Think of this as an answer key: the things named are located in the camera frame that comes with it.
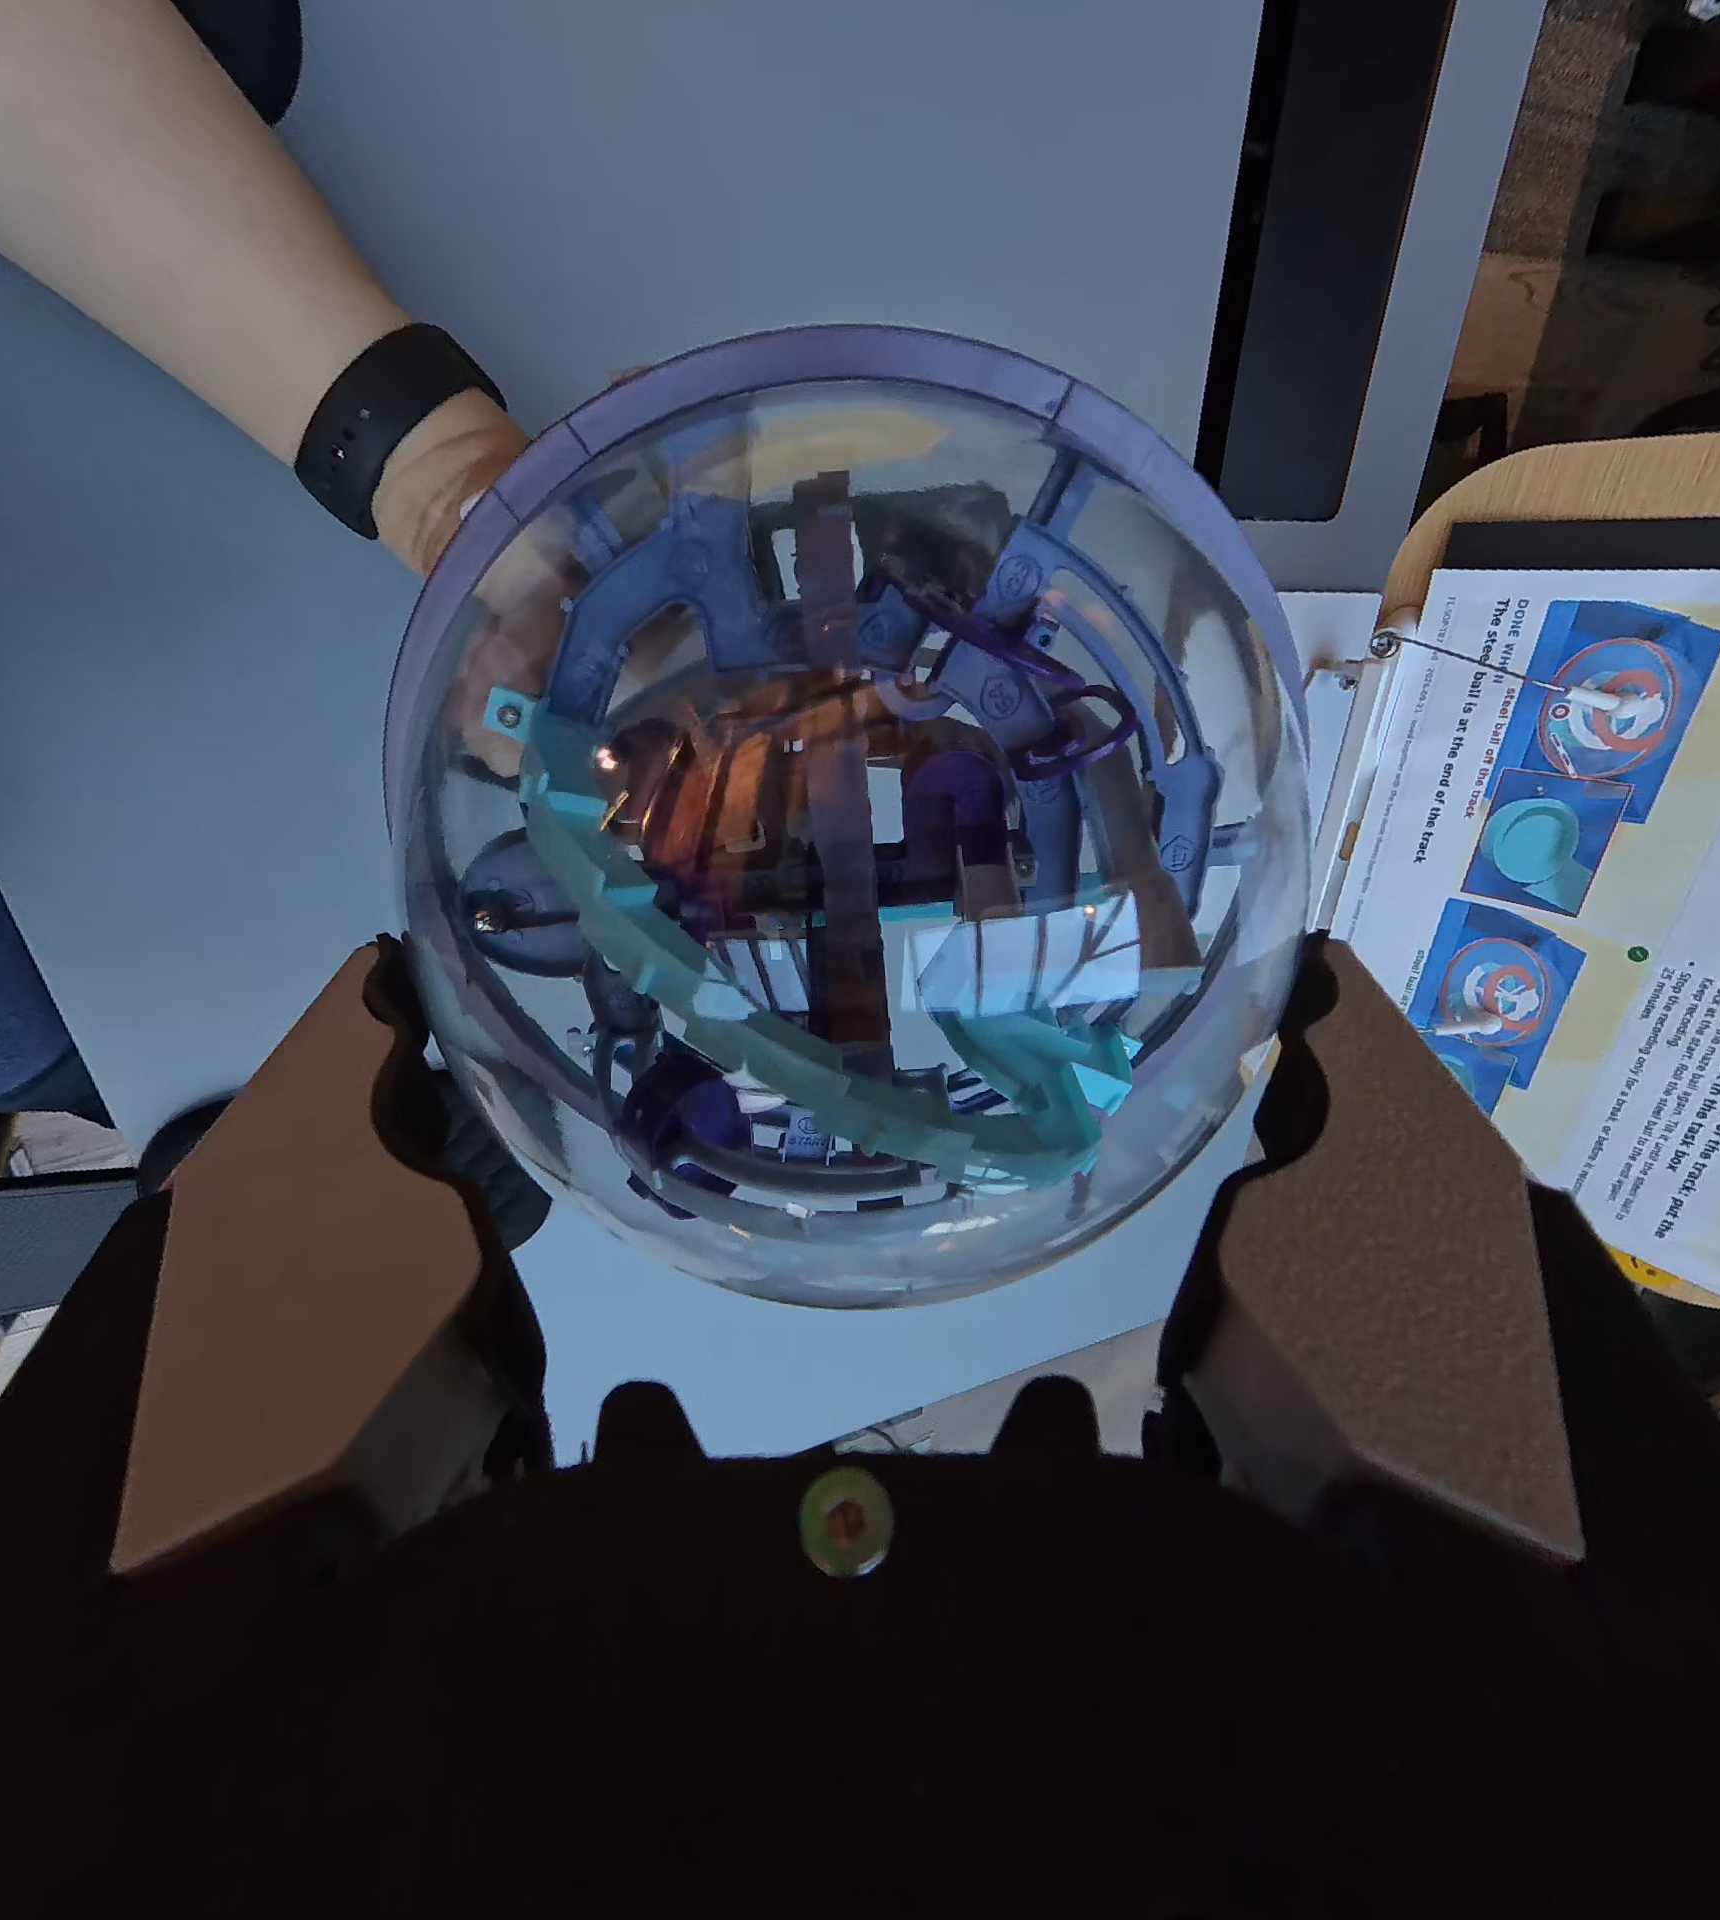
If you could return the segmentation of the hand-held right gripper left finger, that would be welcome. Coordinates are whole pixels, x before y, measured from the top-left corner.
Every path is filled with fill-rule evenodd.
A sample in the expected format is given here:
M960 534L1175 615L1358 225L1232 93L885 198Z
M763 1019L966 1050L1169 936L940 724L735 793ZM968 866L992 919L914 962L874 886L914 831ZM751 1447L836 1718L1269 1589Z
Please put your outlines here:
M379 1544L550 1468L543 1335L442 1163L426 1040L379 936L176 1166L113 1574L316 1511Z

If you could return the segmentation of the transparent maze ball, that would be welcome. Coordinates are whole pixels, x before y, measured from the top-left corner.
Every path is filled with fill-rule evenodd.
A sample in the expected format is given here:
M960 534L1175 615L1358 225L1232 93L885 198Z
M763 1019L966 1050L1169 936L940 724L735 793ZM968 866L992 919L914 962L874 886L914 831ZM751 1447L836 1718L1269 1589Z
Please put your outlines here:
M704 1284L1013 1284L1222 1130L1307 916L1297 652L1151 426L1008 347L800 325L563 414L394 668L444 1067Z

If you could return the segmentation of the black wrist band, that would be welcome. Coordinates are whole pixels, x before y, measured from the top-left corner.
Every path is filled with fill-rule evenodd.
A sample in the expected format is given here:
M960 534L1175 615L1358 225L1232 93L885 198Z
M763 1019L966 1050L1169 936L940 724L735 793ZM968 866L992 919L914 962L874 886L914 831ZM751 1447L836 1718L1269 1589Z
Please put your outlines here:
M503 392L442 325L410 322L363 347L327 385L299 432L299 486L351 534L374 542L374 499L395 447L448 399Z

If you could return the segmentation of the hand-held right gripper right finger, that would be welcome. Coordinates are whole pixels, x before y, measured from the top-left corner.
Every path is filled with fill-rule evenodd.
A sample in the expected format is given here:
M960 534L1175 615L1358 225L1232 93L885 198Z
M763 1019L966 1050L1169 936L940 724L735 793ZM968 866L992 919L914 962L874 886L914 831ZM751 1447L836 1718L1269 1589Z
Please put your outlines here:
M1159 1335L1165 1407L1287 1523L1389 1503L1582 1559L1518 1155L1341 942L1301 950L1253 1115Z

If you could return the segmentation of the light wooden board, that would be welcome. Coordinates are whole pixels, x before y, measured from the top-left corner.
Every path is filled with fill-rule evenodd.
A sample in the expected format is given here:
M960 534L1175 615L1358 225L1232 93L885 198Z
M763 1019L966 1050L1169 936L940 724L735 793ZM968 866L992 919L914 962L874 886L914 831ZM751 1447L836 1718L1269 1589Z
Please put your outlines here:
M1539 444L1502 456L1434 497L1403 534L1378 624L1424 608L1462 524L1720 520L1720 432Z

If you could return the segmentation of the printed instruction sheet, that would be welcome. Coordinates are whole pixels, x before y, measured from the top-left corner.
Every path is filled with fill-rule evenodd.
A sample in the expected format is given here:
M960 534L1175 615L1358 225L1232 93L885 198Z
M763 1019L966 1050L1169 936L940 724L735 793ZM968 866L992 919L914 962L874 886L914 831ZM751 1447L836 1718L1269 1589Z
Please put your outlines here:
M1544 1185L1720 1297L1720 567L1447 565L1330 929Z

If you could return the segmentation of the person's left hand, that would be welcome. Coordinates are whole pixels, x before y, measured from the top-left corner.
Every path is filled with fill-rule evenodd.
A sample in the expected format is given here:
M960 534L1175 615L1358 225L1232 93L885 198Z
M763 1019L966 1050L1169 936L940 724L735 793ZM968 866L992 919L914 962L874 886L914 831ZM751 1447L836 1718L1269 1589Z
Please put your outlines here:
M445 397L390 451L372 496L377 544L424 580L469 506L523 454L530 435L480 390Z

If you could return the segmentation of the dark grey flat box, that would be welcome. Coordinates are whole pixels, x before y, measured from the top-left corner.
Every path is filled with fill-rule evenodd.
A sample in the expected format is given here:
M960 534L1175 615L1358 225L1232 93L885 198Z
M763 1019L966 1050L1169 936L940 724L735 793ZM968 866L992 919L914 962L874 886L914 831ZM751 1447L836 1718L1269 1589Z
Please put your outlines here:
M0 1321L60 1304L136 1195L131 1168L0 1180Z

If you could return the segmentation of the person's left forearm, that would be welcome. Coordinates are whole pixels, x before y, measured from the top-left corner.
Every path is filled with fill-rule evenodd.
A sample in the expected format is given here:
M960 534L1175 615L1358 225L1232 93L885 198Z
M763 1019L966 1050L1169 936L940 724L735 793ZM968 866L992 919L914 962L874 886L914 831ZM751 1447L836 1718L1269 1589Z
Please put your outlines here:
M0 2L0 256L282 462L407 323L163 2Z

